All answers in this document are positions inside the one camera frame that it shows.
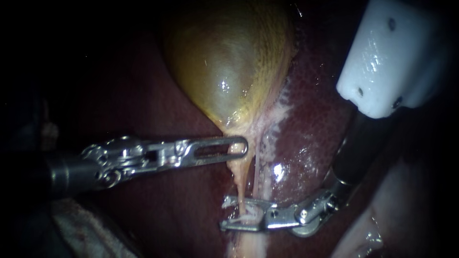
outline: forceps jaw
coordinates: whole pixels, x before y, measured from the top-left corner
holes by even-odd
[[[276,203],[265,200],[245,198],[246,205],[255,205],[263,210],[262,220],[252,224],[244,224],[234,219],[224,220],[219,224],[220,229],[247,232],[287,229],[297,237],[310,237],[334,213],[329,207],[330,197],[330,192],[321,190],[314,196],[286,208],[280,208]],[[225,197],[224,206],[230,204],[232,206],[237,204],[236,196]]]
[[[244,144],[245,148],[239,153],[212,152],[199,155],[197,150],[216,146],[230,146]],[[178,140],[170,143],[147,144],[148,152],[156,152],[157,159],[144,165],[142,172],[160,172],[173,168],[201,166],[213,163],[226,162],[243,158],[248,151],[249,144],[244,137],[213,137],[191,140]]]

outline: black dot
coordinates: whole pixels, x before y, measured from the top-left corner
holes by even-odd
[[[392,108],[397,108],[402,101],[403,101],[402,96],[398,97],[396,101],[392,104]]]
[[[392,32],[395,31],[395,20],[393,18],[389,18],[388,25],[389,30],[391,30]]]
[[[279,215],[279,212],[277,210],[271,211],[271,217],[275,218],[277,217],[277,215]]]

